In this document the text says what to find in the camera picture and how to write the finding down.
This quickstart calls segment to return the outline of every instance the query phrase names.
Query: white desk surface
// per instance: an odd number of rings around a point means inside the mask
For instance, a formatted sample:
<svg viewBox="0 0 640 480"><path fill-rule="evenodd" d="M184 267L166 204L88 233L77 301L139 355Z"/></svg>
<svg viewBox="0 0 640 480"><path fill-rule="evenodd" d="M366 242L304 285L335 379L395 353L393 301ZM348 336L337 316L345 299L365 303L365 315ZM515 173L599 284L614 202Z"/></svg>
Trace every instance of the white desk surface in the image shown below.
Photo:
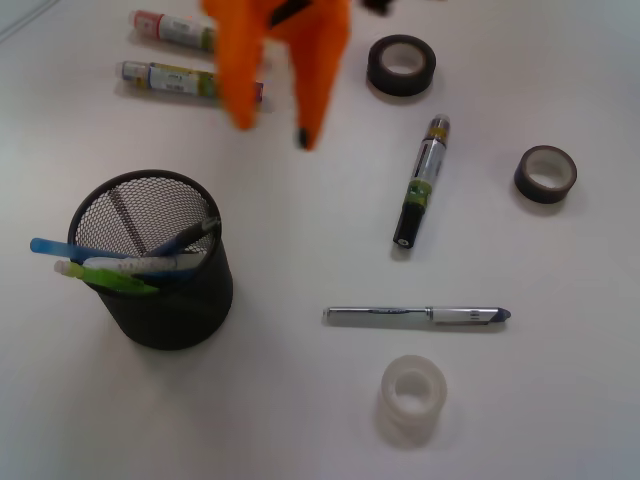
<svg viewBox="0 0 640 480"><path fill-rule="evenodd" d="M250 132L176 97L128 94L116 62L207 67L130 35L130 9L178 0L61 0L0 44L0 476L3 479L635 479L640 445L640 33L632 0L401 0L354 7L324 136L293 143L283 50L273 111ZM365 84L393 33L438 58L417 103ZM392 250L430 118L452 119L410 258ZM560 207L512 176L538 144L578 181ZM118 329L32 237L64 240L85 196L163 168L211 192L235 281L223 327L166 353ZM324 326L336 304L502 306L495 334ZM376 398L396 357L449 384L426 445L385 435Z"/></svg>

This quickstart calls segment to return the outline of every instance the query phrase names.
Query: marker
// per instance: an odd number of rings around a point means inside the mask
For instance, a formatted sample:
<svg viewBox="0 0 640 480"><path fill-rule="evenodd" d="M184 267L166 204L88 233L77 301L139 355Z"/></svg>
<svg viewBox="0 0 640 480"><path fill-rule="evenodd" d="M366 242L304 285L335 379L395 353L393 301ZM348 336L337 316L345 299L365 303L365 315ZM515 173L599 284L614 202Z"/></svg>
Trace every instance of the marker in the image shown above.
<svg viewBox="0 0 640 480"><path fill-rule="evenodd" d="M150 252L147 252L145 257L166 257L168 255L175 255L183 248L187 248L192 243L197 242L202 237L213 231L215 228L220 227L220 218L209 217L202 222L198 222L190 227L185 228L178 233L175 237L166 243L163 243L157 248L154 248Z"/></svg>
<svg viewBox="0 0 640 480"><path fill-rule="evenodd" d="M337 326L379 328L416 328L426 325L472 326L504 323L511 312L504 308L477 307L330 307L325 311L327 322ZM369 322L362 321L368 316Z"/></svg>
<svg viewBox="0 0 640 480"><path fill-rule="evenodd" d="M147 37L166 40L207 52L213 51L215 34L211 28L199 23L145 10L131 12L129 14L129 23L138 32Z"/></svg>
<svg viewBox="0 0 640 480"><path fill-rule="evenodd" d="M144 258L89 258L83 266L93 269L111 270L123 275L140 273L180 272L196 268L204 258L204 254L184 253L173 257Z"/></svg>
<svg viewBox="0 0 640 480"><path fill-rule="evenodd" d="M66 276L79 278L83 282L110 288L119 292L127 293L151 293L158 289L145 284L142 280L128 277L110 270L93 270L84 268L77 263L58 260L53 266L53 270Z"/></svg>
<svg viewBox="0 0 640 480"><path fill-rule="evenodd" d="M76 262L84 262L90 257L127 258L127 255L122 253L107 252L105 250L81 247L80 245L72 245L70 243L54 242L53 240L45 240L44 238L34 238L31 240L30 247L33 253L67 257Z"/></svg>
<svg viewBox="0 0 640 480"><path fill-rule="evenodd" d="M217 76L202 70L189 70L163 63L126 61L116 65L116 76L138 88L219 98ZM256 102L261 102L264 85L258 82L255 85Z"/></svg>
<svg viewBox="0 0 640 480"><path fill-rule="evenodd" d="M412 248L418 235L422 216L430 203L429 197L447 151L449 129L449 117L436 115L431 120L427 135L420 145L413 175L402 204L402 213L393 237L393 241L402 248Z"/></svg>

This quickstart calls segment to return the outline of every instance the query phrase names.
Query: white pen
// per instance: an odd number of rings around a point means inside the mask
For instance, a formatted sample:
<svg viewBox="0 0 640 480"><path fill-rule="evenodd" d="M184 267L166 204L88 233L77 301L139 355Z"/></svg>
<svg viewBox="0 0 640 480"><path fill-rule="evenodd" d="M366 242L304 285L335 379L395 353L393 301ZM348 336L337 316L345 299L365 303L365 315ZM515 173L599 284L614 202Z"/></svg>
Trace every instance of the white pen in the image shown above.
<svg viewBox="0 0 640 480"><path fill-rule="evenodd" d="M330 307L325 311L327 323L331 325L359 326L359 318L365 315L367 321L361 326L381 328L399 327L398 320L402 317L402 324L418 327L425 324L432 325L489 325L504 323L511 317L511 312L504 308L476 308L476 307L418 307L418 308L388 308L388 307Z"/></svg>
<svg viewBox="0 0 640 480"><path fill-rule="evenodd" d="M113 270L125 275L155 272L176 272L190 270L198 266L204 254L183 253L172 257L142 258L88 258L82 264L86 268Z"/></svg>

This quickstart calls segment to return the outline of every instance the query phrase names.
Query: black mesh pencil cup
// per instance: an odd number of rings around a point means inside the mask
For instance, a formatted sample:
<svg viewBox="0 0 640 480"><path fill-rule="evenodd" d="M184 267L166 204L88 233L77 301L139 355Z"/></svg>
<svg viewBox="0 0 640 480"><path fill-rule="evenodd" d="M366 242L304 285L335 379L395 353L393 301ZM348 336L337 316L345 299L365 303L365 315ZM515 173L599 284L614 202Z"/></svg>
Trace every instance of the black mesh pencil cup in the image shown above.
<svg viewBox="0 0 640 480"><path fill-rule="evenodd" d="M141 170L116 177L91 193L71 221L68 242L139 257L213 216L220 216L218 207L193 180L163 170ZM145 280L159 287L154 293L90 285L135 342L160 350L190 347L208 338L227 316L233 284L221 229L183 253L205 257L191 274Z"/></svg>

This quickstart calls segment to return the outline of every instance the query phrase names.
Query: pen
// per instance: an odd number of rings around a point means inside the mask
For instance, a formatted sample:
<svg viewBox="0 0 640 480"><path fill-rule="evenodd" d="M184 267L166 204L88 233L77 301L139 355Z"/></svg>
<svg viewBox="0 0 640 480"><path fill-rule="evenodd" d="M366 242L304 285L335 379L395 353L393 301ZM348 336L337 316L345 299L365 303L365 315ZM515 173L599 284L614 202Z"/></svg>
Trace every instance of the pen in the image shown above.
<svg viewBox="0 0 640 480"><path fill-rule="evenodd" d="M209 217L201 222L191 225L178 233L175 237L166 243L163 243L157 248L154 248L150 252L147 252L145 257L166 257L168 255L174 255L183 248L187 248L192 243L197 242L209 232L220 226L220 218Z"/></svg>
<svg viewBox="0 0 640 480"><path fill-rule="evenodd" d="M429 197L440 173L444 154L447 151L447 137L451 124L446 115L436 115L429 124L422 144L409 188L402 204L393 241L402 248L411 248L418 235L422 216L429 205Z"/></svg>
<svg viewBox="0 0 640 480"><path fill-rule="evenodd" d="M93 270L84 268L77 263L58 260L53 270L66 277L79 278L83 282L98 285L100 287L118 290L127 293L151 293L158 289L145 284L142 280L128 277L110 270Z"/></svg>
<svg viewBox="0 0 640 480"><path fill-rule="evenodd" d="M358 326L358 318L369 317L369 322L362 326L397 327L402 320L407 326L424 326L428 324L441 326L489 325L503 323L511 317L511 312L504 308L476 307L330 307L325 310L327 322L333 325L349 324Z"/></svg>
<svg viewBox="0 0 640 480"><path fill-rule="evenodd" d="M124 275L155 272L179 272L191 270L198 266L204 254L184 253L172 257L143 257L143 258L88 258L84 267L104 269L119 272Z"/></svg>
<svg viewBox="0 0 640 480"><path fill-rule="evenodd" d="M31 240L30 247L31 251L34 253L43 253L45 255L54 255L56 257L67 257L77 262L84 262L90 257L127 258L127 255L122 253L106 252L104 250L81 247L70 243L45 240L44 238L34 238Z"/></svg>

